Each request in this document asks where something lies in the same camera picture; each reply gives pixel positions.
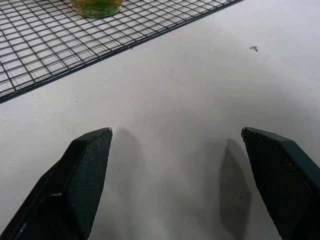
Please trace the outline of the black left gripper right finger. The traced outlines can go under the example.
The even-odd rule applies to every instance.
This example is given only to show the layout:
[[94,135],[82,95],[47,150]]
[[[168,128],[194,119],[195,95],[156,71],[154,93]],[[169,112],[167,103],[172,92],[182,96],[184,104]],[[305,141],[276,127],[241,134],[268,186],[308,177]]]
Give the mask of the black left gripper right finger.
[[244,127],[255,185],[282,240],[320,240],[320,167],[293,140]]

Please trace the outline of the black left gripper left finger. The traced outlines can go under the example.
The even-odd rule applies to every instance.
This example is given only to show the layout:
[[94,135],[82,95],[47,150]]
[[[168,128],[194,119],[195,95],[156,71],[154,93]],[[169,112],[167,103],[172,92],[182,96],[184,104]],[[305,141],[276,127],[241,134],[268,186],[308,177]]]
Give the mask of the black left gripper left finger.
[[0,240],[88,240],[104,189],[111,128],[74,139],[30,191]]

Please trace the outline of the green yellow glass jar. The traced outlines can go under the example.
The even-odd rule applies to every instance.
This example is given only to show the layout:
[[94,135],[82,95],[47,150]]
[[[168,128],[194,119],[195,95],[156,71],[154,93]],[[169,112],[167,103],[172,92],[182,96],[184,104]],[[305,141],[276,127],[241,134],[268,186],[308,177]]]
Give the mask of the green yellow glass jar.
[[82,17],[100,19],[118,13],[124,0],[71,0],[73,9]]

